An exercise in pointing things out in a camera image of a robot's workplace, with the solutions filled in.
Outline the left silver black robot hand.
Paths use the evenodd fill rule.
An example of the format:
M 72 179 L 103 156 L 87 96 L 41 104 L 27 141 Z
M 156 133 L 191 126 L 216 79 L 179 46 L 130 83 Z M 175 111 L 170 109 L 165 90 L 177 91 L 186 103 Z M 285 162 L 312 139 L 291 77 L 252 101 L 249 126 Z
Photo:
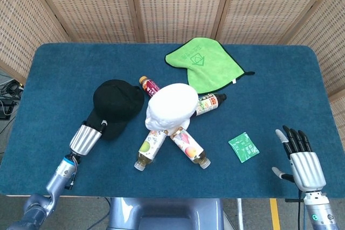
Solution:
M 71 152 L 78 156 L 86 156 L 92 150 L 96 142 L 101 138 L 107 125 L 107 121 L 103 120 L 100 124 L 99 130 L 97 130 L 88 126 L 86 121 L 83 121 L 70 141 Z

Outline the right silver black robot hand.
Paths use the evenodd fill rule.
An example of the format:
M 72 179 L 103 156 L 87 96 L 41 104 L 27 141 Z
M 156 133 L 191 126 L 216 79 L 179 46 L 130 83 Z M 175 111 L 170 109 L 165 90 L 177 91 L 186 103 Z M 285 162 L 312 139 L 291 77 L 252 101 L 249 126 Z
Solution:
M 287 174 L 273 167 L 273 173 L 280 179 L 294 183 L 302 192 L 316 192 L 326 186 L 319 158 L 313 152 L 307 135 L 301 130 L 283 126 L 283 130 L 276 129 L 275 134 L 282 143 L 292 174 Z

